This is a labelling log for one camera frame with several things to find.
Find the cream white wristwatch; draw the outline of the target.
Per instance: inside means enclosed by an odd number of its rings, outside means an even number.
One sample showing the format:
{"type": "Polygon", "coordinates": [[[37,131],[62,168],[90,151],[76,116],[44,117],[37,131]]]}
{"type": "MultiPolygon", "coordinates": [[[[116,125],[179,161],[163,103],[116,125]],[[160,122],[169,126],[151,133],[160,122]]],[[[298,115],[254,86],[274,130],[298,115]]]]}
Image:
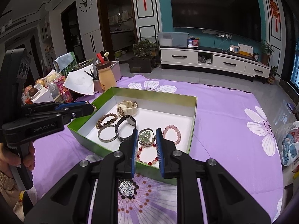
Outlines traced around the cream white wristwatch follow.
{"type": "Polygon", "coordinates": [[[123,101],[117,104],[116,109],[120,117],[124,115],[134,116],[138,112],[138,104],[134,101],[123,101]]]}

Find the silver metal bangle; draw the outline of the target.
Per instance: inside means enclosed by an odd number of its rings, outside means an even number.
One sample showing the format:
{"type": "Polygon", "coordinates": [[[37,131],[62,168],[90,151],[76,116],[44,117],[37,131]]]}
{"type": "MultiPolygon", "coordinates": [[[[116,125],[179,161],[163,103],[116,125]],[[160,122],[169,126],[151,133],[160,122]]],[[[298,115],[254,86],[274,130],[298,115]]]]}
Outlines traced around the silver metal bangle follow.
{"type": "Polygon", "coordinates": [[[103,126],[98,131],[98,138],[103,143],[110,143],[114,141],[117,138],[117,135],[115,133],[115,125],[109,124],[103,126]]]}

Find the potted green plant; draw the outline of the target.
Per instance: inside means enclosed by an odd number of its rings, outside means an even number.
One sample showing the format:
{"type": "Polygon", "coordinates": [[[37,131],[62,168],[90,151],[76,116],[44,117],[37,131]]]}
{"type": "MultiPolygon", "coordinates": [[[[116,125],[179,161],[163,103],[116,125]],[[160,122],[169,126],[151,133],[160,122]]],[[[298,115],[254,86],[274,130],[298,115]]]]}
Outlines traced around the potted green plant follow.
{"type": "Polygon", "coordinates": [[[133,45],[134,56],[128,60],[130,73],[151,73],[160,62],[158,46],[147,38],[133,45]]]}

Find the wall clock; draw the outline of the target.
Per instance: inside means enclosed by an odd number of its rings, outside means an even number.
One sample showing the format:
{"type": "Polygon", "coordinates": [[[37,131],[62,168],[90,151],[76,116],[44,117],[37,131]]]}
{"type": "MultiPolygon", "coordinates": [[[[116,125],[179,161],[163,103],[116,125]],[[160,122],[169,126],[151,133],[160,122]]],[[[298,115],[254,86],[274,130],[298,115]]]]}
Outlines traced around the wall clock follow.
{"type": "Polygon", "coordinates": [[[91,9],[93,4],[94,0],[81,0],[78,9],[83,13],[87,13],[91,9]]]}

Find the purple floral tablecloth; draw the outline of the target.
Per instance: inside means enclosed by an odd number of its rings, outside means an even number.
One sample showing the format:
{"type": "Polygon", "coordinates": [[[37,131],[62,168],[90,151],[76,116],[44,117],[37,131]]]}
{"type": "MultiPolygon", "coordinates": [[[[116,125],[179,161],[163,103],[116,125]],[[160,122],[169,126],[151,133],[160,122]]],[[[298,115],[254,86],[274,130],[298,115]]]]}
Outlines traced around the purple floral tablecloth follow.
{"type": "MultiPolygon", "coordinates": [[[[283,175],[280,155],[270,123],[255,96],[238,90],[202,84],[124,77],[116,88],[174,93],[197,98],[196,119],[189,155],[213,158],[265,209],[271,220],[281,212],[283,175]]],[[[181,134],[174,125],[164,130],[176,145],[181,134]]],[[[34,142],[33,182],[41,199],[81,160],[101,156],[82,146],[68,126],[34,142]]]]}

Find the clear plastic storage bin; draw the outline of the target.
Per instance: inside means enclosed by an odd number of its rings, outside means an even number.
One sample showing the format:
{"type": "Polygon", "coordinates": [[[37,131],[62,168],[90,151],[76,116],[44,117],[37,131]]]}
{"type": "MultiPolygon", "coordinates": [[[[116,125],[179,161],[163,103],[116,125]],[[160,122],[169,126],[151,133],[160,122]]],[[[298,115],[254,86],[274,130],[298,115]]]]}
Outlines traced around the clear plastic storage bin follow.
{"type": "Polygon", "coordinates": [[[160,46],[187,47],[188,33],[185,32],[160,32],[158,40],[160,46]]]}

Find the green cardboard box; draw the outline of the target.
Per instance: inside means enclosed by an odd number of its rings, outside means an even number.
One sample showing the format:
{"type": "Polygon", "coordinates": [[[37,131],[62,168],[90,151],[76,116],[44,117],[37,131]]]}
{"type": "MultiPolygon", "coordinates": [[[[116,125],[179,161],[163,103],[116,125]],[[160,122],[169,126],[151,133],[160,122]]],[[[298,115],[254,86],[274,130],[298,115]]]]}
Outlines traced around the green cardboard box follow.
{"type": "Polygon", "coordinates": [[[73,120],[68,128],[77,141],[93,153],[105,157],[119,148],[116,138],[110,143],[103,143],[98,138],[96,122],[108,113],[116,113],[116,106],[123,101],[134,101],[138,112],[134,116],[136,129],[150,128],[164,130],[169,125],[178,128],[181,140],[176,148],[189,153],[196,119],[197,98],[174,93],[134,90],[129,88],[110,88],[93,101],[96,111],[93,115],[73,120]]]}

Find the black television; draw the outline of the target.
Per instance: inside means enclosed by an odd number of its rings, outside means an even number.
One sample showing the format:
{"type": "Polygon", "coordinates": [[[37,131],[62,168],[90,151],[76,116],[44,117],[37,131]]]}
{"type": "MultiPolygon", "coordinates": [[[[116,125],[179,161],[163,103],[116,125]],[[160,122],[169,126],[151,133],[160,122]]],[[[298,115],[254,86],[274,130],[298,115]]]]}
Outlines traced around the black television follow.
{"type": "Polygon", "coordinates": [[[258,0],[171,0],[175,28],[197,28],[261,41],[258,0]]]}

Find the black wristwatch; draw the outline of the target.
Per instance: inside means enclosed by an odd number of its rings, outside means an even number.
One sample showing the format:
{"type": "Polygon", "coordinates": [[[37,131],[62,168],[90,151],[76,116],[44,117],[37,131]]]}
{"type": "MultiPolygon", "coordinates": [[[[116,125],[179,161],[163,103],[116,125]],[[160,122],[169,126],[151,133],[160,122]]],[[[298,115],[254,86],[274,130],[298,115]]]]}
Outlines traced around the black wristwatch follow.
{"type": "Polygon", "coordinates": [[[115,125],[115,134],[120,142],[124,142],[131,138],[136,128],[136,120],[133,116],[124,115],[115,125]]]}

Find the white TV cabinet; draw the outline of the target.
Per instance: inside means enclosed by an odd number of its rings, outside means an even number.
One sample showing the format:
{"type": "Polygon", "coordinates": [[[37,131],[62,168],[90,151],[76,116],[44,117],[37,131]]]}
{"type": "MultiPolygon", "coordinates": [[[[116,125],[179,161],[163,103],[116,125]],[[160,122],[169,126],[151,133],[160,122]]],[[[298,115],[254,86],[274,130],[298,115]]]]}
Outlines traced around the white TV cabinet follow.
{"type": "Polygon", "coordinates": [[[268,78],[270,67],[230,53],[213,52],[196,48],[161,47],[162,66],[185,66],[225,71],[255,78],[268,78]]]}

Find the beige bear bottle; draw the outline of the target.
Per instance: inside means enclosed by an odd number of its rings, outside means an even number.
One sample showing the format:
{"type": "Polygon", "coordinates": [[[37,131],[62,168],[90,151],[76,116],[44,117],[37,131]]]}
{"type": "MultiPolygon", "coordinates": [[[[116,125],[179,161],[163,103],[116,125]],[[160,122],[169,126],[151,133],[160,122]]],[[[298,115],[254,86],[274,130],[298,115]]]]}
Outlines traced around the beige bear bottle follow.
{"type": "Polygon", "coordinates": [[[103,92],[111,87],[116,87],[117,83],[112,72],[112,64],[108,59],[109,52],[102,51],[97,54],[99,63],[96,65],[98,71],[99,83],[103,92]]]}

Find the white paper sheet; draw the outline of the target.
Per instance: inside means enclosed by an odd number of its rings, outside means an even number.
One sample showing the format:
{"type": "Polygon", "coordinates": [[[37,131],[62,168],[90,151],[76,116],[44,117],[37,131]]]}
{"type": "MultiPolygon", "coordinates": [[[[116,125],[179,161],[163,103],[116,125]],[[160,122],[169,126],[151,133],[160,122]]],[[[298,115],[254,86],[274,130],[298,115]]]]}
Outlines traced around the white paper sheet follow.
{"type": "Polygon", "coordinates": [[[83,70],[70,72],[63,85],[82,95],[94,95],[93,78],[83,70]]]}

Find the plastic shopping bag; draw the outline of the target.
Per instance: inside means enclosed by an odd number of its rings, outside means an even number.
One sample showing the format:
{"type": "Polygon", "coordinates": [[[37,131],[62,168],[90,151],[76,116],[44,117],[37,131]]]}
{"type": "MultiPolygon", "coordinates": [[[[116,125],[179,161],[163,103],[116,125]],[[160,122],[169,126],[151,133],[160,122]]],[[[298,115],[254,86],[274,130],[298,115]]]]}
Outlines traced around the plastic shopping bag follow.
{"type": "Polygon", "coordinates": [[[275,132],[283,166],[290,166],[298,158],[298,121],[284,124],[275,132]]]}

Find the red snack package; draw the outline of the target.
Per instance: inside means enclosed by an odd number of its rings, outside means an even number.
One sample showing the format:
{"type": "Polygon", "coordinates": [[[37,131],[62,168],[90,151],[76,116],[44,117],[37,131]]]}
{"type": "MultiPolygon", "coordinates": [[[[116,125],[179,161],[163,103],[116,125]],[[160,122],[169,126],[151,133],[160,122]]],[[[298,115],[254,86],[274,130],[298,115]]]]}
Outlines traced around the red snack package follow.
{"type": "Polygon", "coordinates": [[[60,76],[59,78],[54,80],[54,83],[56,83],[59,93],[60,95],[62,95],[64,102],[70,103],[73,101],[73,97],[71,95],[70,90],[64,86],[64,81],[65,77],[60,76]]]}

